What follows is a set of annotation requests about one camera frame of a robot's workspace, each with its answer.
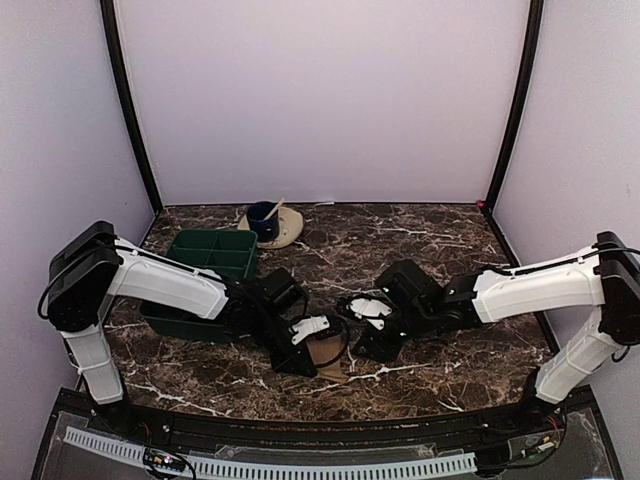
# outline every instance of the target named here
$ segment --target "black cable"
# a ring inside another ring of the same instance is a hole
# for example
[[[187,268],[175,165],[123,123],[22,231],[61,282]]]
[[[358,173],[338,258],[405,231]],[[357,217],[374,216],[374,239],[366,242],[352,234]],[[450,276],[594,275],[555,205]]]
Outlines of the black cable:
[[[191,462],[189,462],[189,461],[188,461],[184,456],[182,456],[181,454],[176,453],[176,452],[171,452],[171,451],[169,451],[169,450],[165,450],[165,449],[164,449],[164,448],[162,448],[162,447],[154,446],[154,445],[153,445],[153,443],[152,443],[151,441],[149,441],[149,442],[141,442],[141,441],[139,441],[139,440],[134,440],[134,439],[132,439],[132,438],[127,438],[127,437],[125,437],[124,435],[122,435],[121,433],[118,433],[118,432],[116,432],[113,428],[111,428],[111,425],[109,425],[109,423],[108,423],[104,418],[102,418],[102,417],[98,414],[98,412],[95,412],[95,417],[96,417],[98,420],[100,420],[100,422],[102,423],[102,425],[104,425],[104,426],[107,428],[107,430],[109,430],[109,432],[111,432],[111,433],[112,433],[113,435],[115,435],[116,437],[123,439],[123,440],[124,440],[124,441],[126,441],[126,442],[132,443],[132,444],[134,444],[134,445],[138,445],[138,446],[140,446],[140,447],[153,448],[153,449],[158,450],[158,451],[160,451],[160,452],[167,453],[167,454],[171,455],[172,457],[176,457],[176,458],[180,459],[182,462],[184,462],[184,464],[187,466],[187,468],[191,471],[191,480],[198,480],[198,475],[197,475],[197,473],[196,473],[195,468],[193,467],[193,465],[191,465]],[[164,475],[164,477],[156,477],[156,478],[166,478],[166,477],[167,477],[167,475],[170,475],[169,473],[160,472],[160,471],[156,470],[156,469],[154,468],[154,466],[153,466],[153,465],[143,465],[143,468],[144,468],[145,470],[146,470],[146,467],[150,467],[150,469],[151,469],[154,473],[156,473],[157,475]]]
[[[307,311],[309,310],[309,296],[306,293],[302,295],[302,301],[302,315],[306,317]]]
[[[176,475],[169,475],[169,474],[165,474],[164,472],[158,471],[153,464],[143,465],[142,468],[147,474],[147,476],[151,478],[155,478],[156,480],[169,480],[169,479],[176,478]]]
[[[43,313],[42,307],[44,306],[44,301],[46,300],[47,295],[49,295],[49,292],[51,291],[53,286],[56,284],[56,282],[58,280],[60,280],[64,275],[69,273],[70,270],[73,270],[80,263],[84,262],[88,257],[90,257],[94,253],[96,253],[96,252],[98,252],[98,251],[100,251],[100,250],[102,250],[104,248],[111,248],[111,246],[110,245],[100,244],[100,245],[97,245],[97,246],[87,250],[82,255],[80,255],[78,258],[74,259],[69,265],[64,267],[60,272],[58,272],[58,274],[55,277],[53,277],[53,279],[45,287],[44,291],[42,292],[42,295],[40,295],[40,300],[38,300],[38,316],[40,318],[42,318],[43,320],[49,320],[49,316],[46,313]]]
[[[520,277],[522,275],[528,275],[530,273],[540,272],[542,270],[549,270],[550,268],[561,267],[562,265],[569,265],[571,263],[575,263],[579,260],[586,260],[587,258],[595,257],[596,255],[602,255],[605,253],[613,253],[613,252],[626,252],[633,253],[634,255],[640,256],[640,250],[629,247],[614,247],[614,248],[604,248],[602,250],[594,250],[589,253],[585,253],[579,257],[567,258],[565,260],[560,260],[558,262],[549,263],[547,265],[540,265],[539,267],[531,267],[531,268],[523,268],[516,271],[504,270],[502,268],[486,266],[483,267],[485,270],[491,270],[499,275],[503,275],[505,277]]]
[[[340,352],[338,352],[338,354],[335,357],[333,357],[328,362],[323,362],[323,363],[314,365],[315,368],[328,367],[329,365],[337,362],[345,354],[345,352],[347,351],[347,348],[349,348],[349,342],[351,341],[351,329],[349,328],[349,325],[347,325],[347,322],[344,319],[338,317],[338,320],[342,324],[342,328],[344,328],[344,332],[345,332],[344,345],[342,346],[342,348],[340,349]]]
[[[546,455],[544,458],[540,459],[538,462],[535,463],[527,463],[527,464],[523,464],[523,465],[513,465],[516,462],[519,462],[521,460],[525,460],[528,457],[515,457],[512,458],[504,463],[501,464],[497,464],[497,465],[480,465],[478,464],[477,467],[482,468],[484,470],[498,470],[498,469],[504,469],[504,470],[522,470],[524,468],[533,468],[533,467],[537,467],[539,465],[542,465],[543,463],[547,462],[551,457],[553,457],[556,452],[558,450],[560,450],[560,447],[562,446],[562,444],[564,443],[564,439],[567,436],[567,429],[569,428],[569,421],[568,421],[568,417],[567,417],[567,402],[563,402],[562,404],[562,417],[564,418],[564,431],[562,433],[562,437],[558,439],[558,445],[551,450],[551,452]]]
[[[204,274],[202,272],[199,272],[200,275],[202,275],[205,278],[211,278],[212,280],[217,280],[220,281],[219,279],[216,279],[214,277],[211,277],[210,275]],[[262,303],[256,298],[254,297],[251,293],[249,293],[239,282],[234,281],[234,283],[232,284],[232,287],[234,289],[236,289],[240,294],[241,294],[241,298],[246,298],[248,299],[259,311],[260,315],[262,315],[262,317],[266,320],[266,324],[268,326],[271,325],[271,315],[269,314],[269,312],[267,311],[267,309],[264,307],[264,305],[262,305]],[[350,333],[349,333],[349,327],[346,325],[346,323],[343,324],[343,326],[346,327],[346,332],[347,332],[347,342],[345,343],[345,347],[343,347],[343,349],[340,351],[339,355],[336,356],[333,360],[331,360],[329,363],[325,364],[321,364],[321,365],[314,365],[315,368],[322,368],[323,366],[328,366],[331,365],[333,362],[337,361],[342,355],[344,355],[344,352],[346,351],[348,345],[349,345],[349,340],[350,340]],[[278,368],[280,368],[282,365],[284,365],[285,363],[289,362],[289,361],[296,361],[295,356],[291,357],[291,358],[287,358],[284,362],[282,362],[280,365],[278,365],[277,367],[274,367],[274,371],[277,371]]]
[[[129,247],[123,247],[120,245],[115,245],[115,248],[118,250],[128,250],[128,251],[134,251],[134,249],[129,248]],[[219,273],[216,273],[216,275],[218,275],[218,277],[214,277],[212,275],[208,275],[205,272],[194,268],[194,267],[190,267],[188,265],[185,265],[183,263],[180,262],[175,262],[173,260],[170,260],[166,257],[161,257],[160,255],[154,255],[154,254],[150,254],[145,252],[144,250],[135,250],[138,252],[138,255],[143,256],[143,257],[147,257],[147,258],[151,258],[154,260],[157,260],[161,263],[165,263],[167,265],[171,265],[174,266],[176,268],[179,268],[181,270],[185,270],[191,273],[195,273],[200,277],[204,277],[207,280],[213,280],[214,282],[220,283],[222,285],[224,285],[225,287],[230,288],[231,290],[235,290],[236,292],[240,293],[242,298],[246,298],[248,299],[254,307],[256,307],[256,309],[258,310],[258,312],[260,313],[260,315],[263,316],[263,318],[265,320],[267,320],[268,322],[271,321],[271,315],[269,315],[269,312],[267,312],[266,308],[264,307],[264,305],[262,305],[262,303],[256,298],[254,297],[252,294],[250,294],[241,284],[239,281],[231,278],[231,277],[227,277],[226,275],[222,275]]]
[[[627,345],[627,347],[624,349],[624,352],[622,352],[622,355],[620,355],[619,357],[616,357],[616,354],[612,353],[611,361],[613,363],[620,363],[622,360],[625,359],[627,355],[629,355],[629,350],[631,350],[631,345]]]

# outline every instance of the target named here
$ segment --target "blue cup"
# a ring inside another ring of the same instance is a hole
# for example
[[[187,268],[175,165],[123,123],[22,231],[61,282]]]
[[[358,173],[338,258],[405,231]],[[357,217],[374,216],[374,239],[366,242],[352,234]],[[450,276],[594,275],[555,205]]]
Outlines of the blue cup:
[[[275,206],[276,204],[273,202],[258,202],[247,210],[249,228],[258,234],[258,242],[260,243],[271,242],[280,235],[278,211],[276,210],[276,213],[269,220],[264,219]]]

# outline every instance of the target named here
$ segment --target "marble tabletop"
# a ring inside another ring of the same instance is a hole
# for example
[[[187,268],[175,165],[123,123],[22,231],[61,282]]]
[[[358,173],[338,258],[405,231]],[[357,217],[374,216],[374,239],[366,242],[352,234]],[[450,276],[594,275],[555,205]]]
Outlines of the marble tabletop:
[[[257,276],[284,267],[310,293],[310,313],[374,291],[391,263],[411,258],[440,283],[506,258],[472,205],[289,205],[305,218],[302,236],[261,251]],[[164,253],[180,229],[234,229],[242,206],[168,207],[144,248]],[[440,339],[408,342],[382,365],[342,359],[343,384],[276,374],[265,350],[243,338],[228,345],[156,335],[139,302],[118,299],[105,321],[132,401],[171,411],[253,420],[363,421],[476,410],[513,403],[526,376],[551,357],[533,315]],[[356,322],[351,346],[358,337]]]

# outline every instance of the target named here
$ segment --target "beige saucer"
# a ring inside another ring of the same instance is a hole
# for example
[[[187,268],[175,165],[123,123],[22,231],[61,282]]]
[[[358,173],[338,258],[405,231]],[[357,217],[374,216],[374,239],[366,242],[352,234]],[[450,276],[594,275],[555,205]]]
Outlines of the beige saucer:
[[[304,218],[302,218],[300,212],[296,212],[289,207],[280,207],[278,216],[280,217],[280,235],[271,242],[258,243],[258,248],[265,250],[284,248],[295,242],[302,233]],[[240,220],[238,230],[249,230],[249,222],[246,215]]]

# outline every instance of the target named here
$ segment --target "black wall frame edge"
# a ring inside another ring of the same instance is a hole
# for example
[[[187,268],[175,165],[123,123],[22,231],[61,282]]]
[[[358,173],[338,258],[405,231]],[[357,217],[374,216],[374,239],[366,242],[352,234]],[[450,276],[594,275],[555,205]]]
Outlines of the black wall frame edge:
[[[504,132],[500,153],[496,162],[496,168],[493,171],[491,185],[487,192],[487,198],[484,204],[493,210],[498,201],[504,178],[507,175],[507,168],[513,153],[513,147],[518,136],[520,121],[522,120],[522,112],[527,100],[527,92],[529,91],[529,83],[531,81],[531,73],[533,72],[533,61],[536,56],[536,48],[538,46],[538,36],[540,34],[540,24],[542,23],[542,10],[544,0],[531,0],[529,5],[529,19],[527,21],[527,31],[524,36],[524,47],[522,49],[522,57],[520,59],[520,69],[518,70],[518,79],[516,88],[513,92],[513,101],[511,102],[511,110],[509,111],[509,119],[507,120],[507,128]]]
[[[613,478],[622,479],[618,457],[591,387],[584,385],[575,388],[566,402],[568,412],[591,409]],[[152,423],[150,425],[152,429],[162,428],[163,425],[170,426],[171,433],[168,435],[168,440],[160,442],[160,446],[184,453],[193,449],[201,452],[215,452],[220,445],[296,450],[354,448],[346,443],[357,444],[355,448],[435,443],[443,450],[462,449],[466,452],[478,452],[503,444],[505,439],[497,437],[495,440],[490,440],[484,433],[475,431],[475,428],[471,430],[469,428],[479,425],[487,413],[506,414],[513,407],[514,405],[504,405],[471,412],[413,418],[410,424],[402,420],[296,423],[210,417],[138,406],[135,409],[141,417],[149,420],[148,423],[162,422],[158,425]],[[86,394],[64,388],[60,390],[40,442],[31,480],[45,480],[42,478],[44,463],[52,442],[52,434],[62,412],[85,417],[89,421],[89,428],[113,433],[102,421],[92,415],[91,409],[92,406]]]
[[[118,97],[120,98],[120,107],[124,115],[124,121],[127,125],[131,146],[136,157],[136,163],[142,176],[144,188],[151,202],[153,211],[157,214],[162,210],[162,199],[158,186],[153,178],[149,157],[144,147],[138,117],[133,105],[133,97],[129,88],[129,80],[127,79],[127,71],[124,64],[124,56],[122,54],[122,46],[120,44],[120,36],[118,35],[118,23],[116,20],[115,6],[113,0],[100,0],[100,8],[102,10],[102,22],[104,24],[104,33],[107,38],[107,47],[109,49],[109,57],[111,59],[111,68],[113,70],[113,78],[116,82]]]
[[[487,221],[489,228],[491,229],[491,231],[493,232],[493,235],[498,240],[498,243],[500,244],[500,248],[504,252],[511,266],[519,267],[520,262],[518,261],[518,258],[516,257],[515,253],[511,249],[509,242],[507,242],[507,238],[504,236],[504,233],[502,233],[502,229],[500,228],[500,225],[498,225],[498,222],[496,222],[495,218],[493,218],[493,213],[491,209],[488,208],[486,205],[483,205],[480,207],[480,211],[484,215],[484,218]],[[556,339],[556,336],[554,335],[553,330],[551,330],[551,326],[549,325],[549,319],[547,318],[544,312],[534,312],[534,315],[538,320],[538,324],[540,325],[542,334],[544,335],[544,338],[547,341],[547,344],[549,345],[549,350],[551,350],[551,353],[556,355],[560,351],[560,345],[558,345],[558,340]]]

